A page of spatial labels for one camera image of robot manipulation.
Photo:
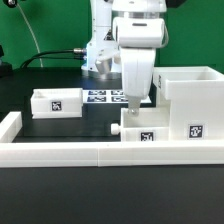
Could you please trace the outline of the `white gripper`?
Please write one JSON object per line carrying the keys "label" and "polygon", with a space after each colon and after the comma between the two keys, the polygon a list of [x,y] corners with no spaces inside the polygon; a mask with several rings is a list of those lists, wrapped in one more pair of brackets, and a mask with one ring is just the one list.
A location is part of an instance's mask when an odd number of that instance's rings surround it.
{"label": "white gripper", "polygon": [[128,113],[137,116],[139,99],[145,99],[150,90],[156,49],[162,46],[165,35],[165,21],[115,17],[112,34],[119,47]]}

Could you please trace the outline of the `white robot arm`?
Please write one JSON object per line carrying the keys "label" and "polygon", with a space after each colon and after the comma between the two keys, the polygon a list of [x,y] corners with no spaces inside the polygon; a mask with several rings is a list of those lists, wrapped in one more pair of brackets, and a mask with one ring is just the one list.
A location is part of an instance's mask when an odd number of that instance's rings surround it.
{"label": "white robot arm", "polygon": [[139,113],[148,97],[156,51],[169,42],[163,14],[187,0],[90,0],[92,37],[83,73],[122,79],[128,112]]}

